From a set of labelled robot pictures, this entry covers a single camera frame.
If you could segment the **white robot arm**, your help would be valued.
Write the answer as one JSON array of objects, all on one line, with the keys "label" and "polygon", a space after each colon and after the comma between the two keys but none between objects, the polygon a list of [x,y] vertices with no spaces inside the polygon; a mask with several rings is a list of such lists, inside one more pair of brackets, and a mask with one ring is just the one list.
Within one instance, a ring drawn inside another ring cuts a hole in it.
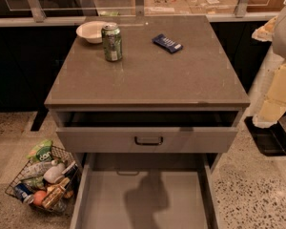
[{"label": "white robot arm", "polygon": [[253,117],[258,128],[270,128],[286,113],[286,5],[278,16],[255,30],[253,39],[271,41],[273,53],[283,61],[274,69],[271,84]]}]

